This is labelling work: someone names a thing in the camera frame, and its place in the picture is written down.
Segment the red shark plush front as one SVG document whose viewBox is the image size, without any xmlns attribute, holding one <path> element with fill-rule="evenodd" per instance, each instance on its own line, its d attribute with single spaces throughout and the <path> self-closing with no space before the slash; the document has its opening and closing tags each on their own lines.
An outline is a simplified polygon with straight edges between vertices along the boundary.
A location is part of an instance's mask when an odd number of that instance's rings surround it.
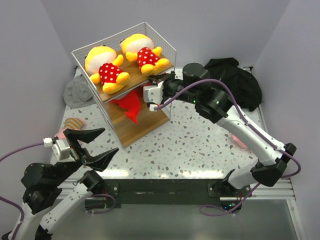
<svg viewBox="0 0 320 240">
<path fill-rule="evenodd" d="M 141 110 L 140 96 L 140 91 L 134 89 L 120 99 L 111 100 L 111 103 L 118 105 L 123 110 L 126 110 L 124 113 L 126 117 L 133 123 L 138 124 L 137 117 Z"/>
</svg>

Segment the yellow plush red dotted dress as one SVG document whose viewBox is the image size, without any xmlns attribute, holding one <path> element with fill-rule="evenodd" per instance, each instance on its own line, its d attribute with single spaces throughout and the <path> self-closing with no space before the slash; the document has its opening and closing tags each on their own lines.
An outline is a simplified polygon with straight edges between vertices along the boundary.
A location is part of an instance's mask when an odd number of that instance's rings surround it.
<svg viewBox="0 0 320 240">
<path fill-rule="evenodd" d="M 130 81 L 130 74 L 120 68 L 123 62 L 122 54 L 117 54 L 111 47 L 100 45 L 88 52 L 84 67 L 93 84 L 100 84 L 106 94 L 114 94 Z"/>
</svg>

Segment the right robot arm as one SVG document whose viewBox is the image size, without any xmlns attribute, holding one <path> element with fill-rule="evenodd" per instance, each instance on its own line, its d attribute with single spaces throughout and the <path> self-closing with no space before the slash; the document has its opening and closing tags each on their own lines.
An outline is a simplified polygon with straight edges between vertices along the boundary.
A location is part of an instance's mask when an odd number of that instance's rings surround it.
<svg viewBox="0 0 320 240">
<path fill-rule="evenodd" d="M 189 63 L 182 69 L 182 79 L 174 71 L 150 76 L 143 87 L 143 100 L 155 112 L 174 100 L 194 104 L 203 118 L 236 136 L 257 157 L 257 161 L 241 169 L 231 170 L 224 179 L 212 185 L 214 191 L 235 196 L 245 186 L 258 183 L 273 187 L 293 159 L 297 148 L 284 144 L 262 130 L 241 110 L 231 90 L 199 63 Z"/>
</svg>

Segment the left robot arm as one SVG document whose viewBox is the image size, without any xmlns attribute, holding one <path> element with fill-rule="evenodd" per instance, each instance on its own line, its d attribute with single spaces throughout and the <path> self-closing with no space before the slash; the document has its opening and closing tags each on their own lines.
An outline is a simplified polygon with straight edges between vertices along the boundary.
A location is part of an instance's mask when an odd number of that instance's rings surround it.
<svg viewBox="0 0 320 240">
<path fill-rule="evenodd" d="M 80 143 L 90 143 L 105 131 L 105 128 L 90 130 L 66 129 L 64 138 L 47 137 L 41 145 L 50 147 L 57 159 L 55 164 L 32 163 L 27 166 L 21 183 L 25 187 L 22 204 L 1 197 L 1 201 L 14 206 L 20 212 L 12 231 L 4 234 L 3 240 L 50 240 L 58 225 L 81 203 L 90 197 L 105 197 L 104 179 L 99 175 L 111 162 L 118 148 L 91 156 Z M 89 167 L 75 188 L 59 204 L 55 201 L 61 194 L 59 187 L 81 166 Z"/>
</svg>

